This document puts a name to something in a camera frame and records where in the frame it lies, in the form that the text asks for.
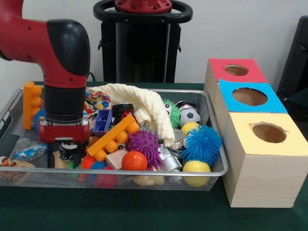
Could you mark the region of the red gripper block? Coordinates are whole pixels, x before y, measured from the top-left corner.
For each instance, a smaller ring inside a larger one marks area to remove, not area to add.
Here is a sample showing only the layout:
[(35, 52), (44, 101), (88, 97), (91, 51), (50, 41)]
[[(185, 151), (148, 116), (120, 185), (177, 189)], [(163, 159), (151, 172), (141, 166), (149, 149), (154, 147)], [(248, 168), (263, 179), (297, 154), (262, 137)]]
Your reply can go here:
[(75, 144), (73, 153), (73, 168), (77, 168), (83, 155), (83, 143), (89, 134), (89, 120), (84, 116), (73, 123), (55, 123), (44, 117), (38, 119), (38, 134), (41, 142), (48, 143), (47, 157), (48, 168), (55, 168), (54, 143), (58, 141), (71, 141)]

